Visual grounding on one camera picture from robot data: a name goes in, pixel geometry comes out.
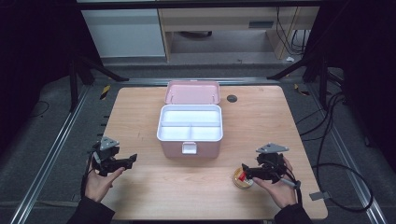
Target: metal bracket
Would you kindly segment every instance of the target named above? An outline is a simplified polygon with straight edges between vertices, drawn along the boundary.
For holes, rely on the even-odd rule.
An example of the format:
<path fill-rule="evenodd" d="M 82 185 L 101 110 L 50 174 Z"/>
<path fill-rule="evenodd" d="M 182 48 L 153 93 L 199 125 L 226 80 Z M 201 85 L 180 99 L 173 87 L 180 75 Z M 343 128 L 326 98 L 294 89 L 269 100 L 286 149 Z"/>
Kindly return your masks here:
<path fill-rule="evenodd" d="M 309 197 L 311 197 L 312 201 L 316 201 L 319 199 L 330 199 L 332 197 L 332 195 L 329 192 L 316 192 L 316 193 L 311 193 L 309 194 Z"/>
<path fill-rule="evenodd" d="M 119 145 L 120 142 L 113 140 L 109 137 L 103 136 L 102 140 L 100 140 L 100 150 L 104 151 L 106 149 L 109 149 L 111 147 L 115 147 L 117 145 Z"/>
<path fill-rule="evenodd" d="M 268 143 L 267 145 L 260 147 L 256 150 L 256 152 L 268 154 L 268 153 L 275 153 L 275 152 L 283 152 L 289 151 L 288 147 L 282 147 L 280 145 L 274 143 Z"/>

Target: human hand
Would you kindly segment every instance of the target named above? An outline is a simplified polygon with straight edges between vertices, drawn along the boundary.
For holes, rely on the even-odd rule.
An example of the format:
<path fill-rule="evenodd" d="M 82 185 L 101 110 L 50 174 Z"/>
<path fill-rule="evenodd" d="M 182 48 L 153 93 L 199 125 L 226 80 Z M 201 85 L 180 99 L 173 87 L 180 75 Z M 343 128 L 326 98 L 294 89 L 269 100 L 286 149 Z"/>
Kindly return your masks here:
<path fill-rule="evenodd" d="M 122 174 L 125 168 L 121 167 L 108 176 L 97 174 L 92 167 L 90 167 L 90 170 L 85 187 L 85 196 L 99 203 L 105 198 L 108 190 L 113 187 L 113 181 Z"/>
<path fill-rule="evenodd" d="M 290 162 L 286 158 L 283 158 L 283 160 L 285 161 L 286 166 L 291 172 L 292 167 L 290 165 Z M 283 178 L 290 180 L 287 175 L 285 175 Z M 288 205 L 293 205 L 297 203 L 294 188 L 287 185 L 286 183 L 279 180 L 275 184 L 272 184 L 271 182 L 259 179 L 258 177 L 253 177 L 253 181 L 260 187 L 266 189 L 268 193 L 270 193 L 272 199 L 278 207 L 284 208 Z"/>

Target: box handle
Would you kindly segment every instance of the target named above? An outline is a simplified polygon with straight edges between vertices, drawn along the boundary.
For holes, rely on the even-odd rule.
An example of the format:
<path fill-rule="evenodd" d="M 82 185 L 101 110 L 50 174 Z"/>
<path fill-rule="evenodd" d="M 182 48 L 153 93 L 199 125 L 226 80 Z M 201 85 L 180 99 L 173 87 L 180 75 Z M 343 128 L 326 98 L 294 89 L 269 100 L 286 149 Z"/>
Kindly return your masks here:
<path fill-rule="evenodd" d="M 181 153 L 189 155 L 197 154 L 197 144 L 194 142 L 184 142 L 181 148 Z"/>

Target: person's sleeve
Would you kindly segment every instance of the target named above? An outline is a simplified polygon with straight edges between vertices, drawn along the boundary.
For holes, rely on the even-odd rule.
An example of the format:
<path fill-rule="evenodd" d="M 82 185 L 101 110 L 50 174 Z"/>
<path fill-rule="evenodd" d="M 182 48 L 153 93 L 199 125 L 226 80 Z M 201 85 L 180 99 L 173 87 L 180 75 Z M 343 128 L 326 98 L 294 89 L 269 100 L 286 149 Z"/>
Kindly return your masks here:
<path fill-rule="evenodd" d="M 276 224 L 311 224 L 311 218 L 299 204 L 288 205 L 275 215 Z"/>
<path fill-rule="evenodd" d="M 101 203 L 83 197 L 78 203 L 78 207 L 67 224 L 108 224 L 111 222 L 115 212 Z"/>

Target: round dark object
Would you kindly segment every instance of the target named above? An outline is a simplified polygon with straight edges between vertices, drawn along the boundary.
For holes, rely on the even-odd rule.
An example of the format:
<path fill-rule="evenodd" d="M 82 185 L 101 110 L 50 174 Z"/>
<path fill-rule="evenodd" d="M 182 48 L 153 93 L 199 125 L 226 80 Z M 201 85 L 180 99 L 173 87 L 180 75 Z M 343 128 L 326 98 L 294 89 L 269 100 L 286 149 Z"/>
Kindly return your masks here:
<path fill-rule="evenodd" d="M 235 103 L 238 100 L 238 98 L 235 95 L 228 95 L 227 100 L 230 103 Z"/>

